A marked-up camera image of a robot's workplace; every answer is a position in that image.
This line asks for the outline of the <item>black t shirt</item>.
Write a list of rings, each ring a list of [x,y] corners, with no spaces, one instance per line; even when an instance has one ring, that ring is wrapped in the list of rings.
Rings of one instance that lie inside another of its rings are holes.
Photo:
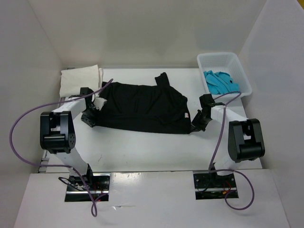
[[[188,99],[173,88],[165,72],[156,85],[111,83],[100,94],[106,100],[96,114],[97,126],[166,134],[189,134]]]

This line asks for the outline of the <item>white t shirt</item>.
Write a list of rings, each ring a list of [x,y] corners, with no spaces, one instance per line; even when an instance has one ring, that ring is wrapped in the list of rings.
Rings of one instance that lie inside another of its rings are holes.
[[[103,69],[98,65],[61,71],[60,97],[78,95],[80,88],[88,87],[93,91],[101,88]]]

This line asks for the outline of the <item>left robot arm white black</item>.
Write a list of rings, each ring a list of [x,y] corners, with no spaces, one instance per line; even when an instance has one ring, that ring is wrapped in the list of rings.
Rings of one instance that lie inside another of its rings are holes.
[[[84,190],[94,186],[93,171],[76,149],[76,132],[73,120],[81,114],[81,120],[90,127],[96,123],[97,108],[94,92],[80,88],[80,95],[63,102],[59,108],[40,115],[40,146],[59,158],[68,168],[73,184]]]

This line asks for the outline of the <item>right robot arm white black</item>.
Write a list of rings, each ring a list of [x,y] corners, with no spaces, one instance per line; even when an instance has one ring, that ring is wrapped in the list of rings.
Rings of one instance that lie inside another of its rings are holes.
[[[225,176],[236,171],[238,163],[254,161],[265,155],[265,145],[258,119],[248,119],[230,110],[228,105],[240,97],[240,92],[230,101],[216,102],[212,94],[200,97],[201,110],[191,122],[191,131],[205,131],[211,121],[221,123],[220,134],[208,168],[208,181],[214,187],[220,186],[225,181]],[[215,162],[225,127],[228,128],[227,155]]]

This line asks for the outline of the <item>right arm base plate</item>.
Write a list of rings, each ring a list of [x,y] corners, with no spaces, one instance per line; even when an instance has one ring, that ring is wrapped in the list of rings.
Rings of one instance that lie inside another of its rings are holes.
[[[238,198],[237,185],[233,174],[218,176],[216,173],[194,172],[196,200],[218,200]]]

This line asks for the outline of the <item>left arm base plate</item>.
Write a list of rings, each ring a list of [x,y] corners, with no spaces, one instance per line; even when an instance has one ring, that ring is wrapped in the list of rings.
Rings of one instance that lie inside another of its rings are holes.
[[[97,202],[109,200],[110,176],[110,173],[93,173],[93,182],[87,183],[93,199]],[[58,179],[67,185],[65,202],[91,201],[85,185],[79,178],[69,176],[68,178],[58,177]]]

